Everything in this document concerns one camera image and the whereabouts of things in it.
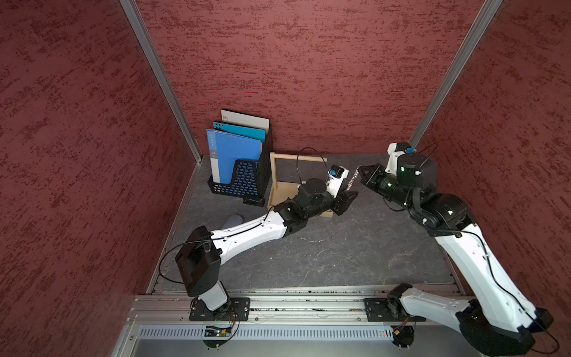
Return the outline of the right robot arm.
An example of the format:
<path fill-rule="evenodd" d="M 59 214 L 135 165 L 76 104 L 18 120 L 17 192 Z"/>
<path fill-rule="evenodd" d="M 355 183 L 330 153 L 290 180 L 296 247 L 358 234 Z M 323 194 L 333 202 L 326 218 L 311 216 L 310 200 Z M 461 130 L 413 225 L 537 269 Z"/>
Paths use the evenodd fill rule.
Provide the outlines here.
<path fill-rule="evenodd" d="M 474 293 L 455 300 L 400 284 L 388 294 L 397 312 L 422 317 L 460 333 L 486 356 L 522 356 L 535 346 L 534 335 L 553 323 L 516 287 L 483 237 L 467 204 L 440 193 L 438 166 L 419 153 L 404 153 L 381 164 L 358 168 L 363 186 L 395 202 L 437 241 Z"/>

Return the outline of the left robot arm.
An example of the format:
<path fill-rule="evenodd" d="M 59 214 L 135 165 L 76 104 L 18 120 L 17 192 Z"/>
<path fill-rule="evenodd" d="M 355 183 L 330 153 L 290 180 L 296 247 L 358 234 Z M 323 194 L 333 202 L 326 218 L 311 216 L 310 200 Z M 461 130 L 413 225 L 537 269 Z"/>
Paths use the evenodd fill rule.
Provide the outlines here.
<path fill-rule="evenodd" d="M 302 230 L 311 218 L 326 211 L 344 214 L 357 197 L 357 191 L 346 188 L 333 195 L 325 181 L 311 178 L 298 188 L 294 198 L 255 220 L 215 231 L 205 226 L 196 228 L 175 256 L 187 295 L 199 299 L 210 312 L 229 311 L 230 298 L 219 279 L 222 265 L 257 245 Z"/>

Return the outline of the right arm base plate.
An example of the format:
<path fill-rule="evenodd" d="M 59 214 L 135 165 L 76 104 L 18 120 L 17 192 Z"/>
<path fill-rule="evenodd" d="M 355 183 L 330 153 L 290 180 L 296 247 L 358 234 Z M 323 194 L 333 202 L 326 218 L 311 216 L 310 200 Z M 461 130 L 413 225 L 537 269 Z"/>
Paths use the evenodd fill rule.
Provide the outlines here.
<path fill-rule="evenodd" d="M 426 318 L 410 315 L 398 300 L 388 298 L 366 298 L 364 309 L 368 322 L 388 322 L 402 324 L 404 322 L 425 322 Z"/>

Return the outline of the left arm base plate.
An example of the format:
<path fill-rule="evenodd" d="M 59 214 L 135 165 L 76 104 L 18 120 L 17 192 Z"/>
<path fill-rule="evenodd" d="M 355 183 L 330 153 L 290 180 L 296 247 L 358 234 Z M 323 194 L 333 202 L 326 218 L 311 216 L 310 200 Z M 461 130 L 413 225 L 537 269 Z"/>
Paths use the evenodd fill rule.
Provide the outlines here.
<path fill-rule="evenodd" d="M 220 308 L 211 311 L 205 302 L 195 297 L 190 305 L 190 321 L 248 321 L 251 299 L 248 297 L 229 297 Z"/>

